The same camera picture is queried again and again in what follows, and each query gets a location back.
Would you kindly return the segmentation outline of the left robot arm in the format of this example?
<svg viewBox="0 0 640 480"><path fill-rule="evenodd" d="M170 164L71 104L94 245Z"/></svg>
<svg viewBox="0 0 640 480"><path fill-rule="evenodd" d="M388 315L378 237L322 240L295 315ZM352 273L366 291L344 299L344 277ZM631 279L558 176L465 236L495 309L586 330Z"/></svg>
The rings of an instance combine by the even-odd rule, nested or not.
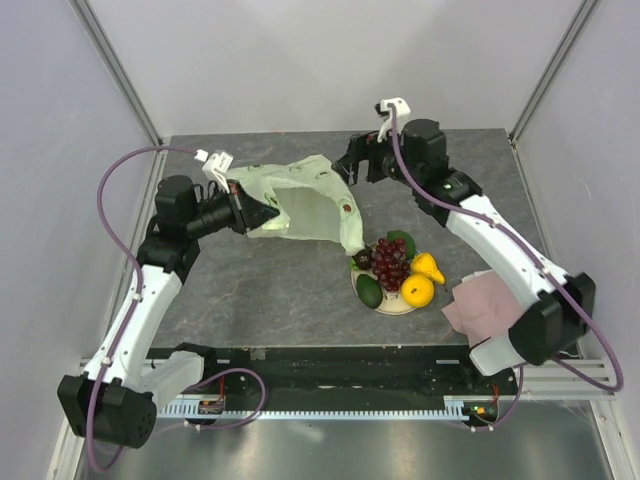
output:
<svg viewBox="0 0 640 480"><path fill-rule="evenodd" d="M237 180L219 189L184 175L159 183L155 209L134 258L129 291L103 343L81 374L64 376L58 386L73 433L85 439L139 448L158 412L175 397L216 388L220 371L213 348L183 343L146 372L152 340L200 254L201 238L224 229L244 235L279 214Z"/></svg>

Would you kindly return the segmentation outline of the green avocado print plastic bag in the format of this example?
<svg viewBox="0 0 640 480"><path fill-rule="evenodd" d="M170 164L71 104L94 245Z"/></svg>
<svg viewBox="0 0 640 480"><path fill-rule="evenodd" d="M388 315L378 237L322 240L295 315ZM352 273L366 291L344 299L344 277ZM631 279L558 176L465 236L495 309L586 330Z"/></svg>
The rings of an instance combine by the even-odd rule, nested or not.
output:
<svg viewBox="0 0 640 480"><path fill-rule="evenodd" d="M250 232L251 238L330 241L350 256L365 247L354 196L326 157L237 167L227 177L239 181L252 198L279 210L275 218Z"/></svg>

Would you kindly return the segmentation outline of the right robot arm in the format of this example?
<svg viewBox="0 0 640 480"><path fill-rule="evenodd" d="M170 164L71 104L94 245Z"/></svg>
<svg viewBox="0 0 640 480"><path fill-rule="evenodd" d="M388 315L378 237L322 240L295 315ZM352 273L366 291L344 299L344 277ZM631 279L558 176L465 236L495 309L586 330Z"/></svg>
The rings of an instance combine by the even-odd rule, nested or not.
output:
<svg viewBox="0 0 640 480"><path fill-rule="evenodd" d="M390 178L411 187L420 210L466 242L524 310L505 333L472 347L470 361L457 371L465 391L483 392L506 368L540 366L589 331L594 281L545 259L502 218L474 180L450 166L438 122L412 120L401 134L383 140L374 132L355 135L333 168L354 185L361 162L368 164L368 182Z"/></svg>

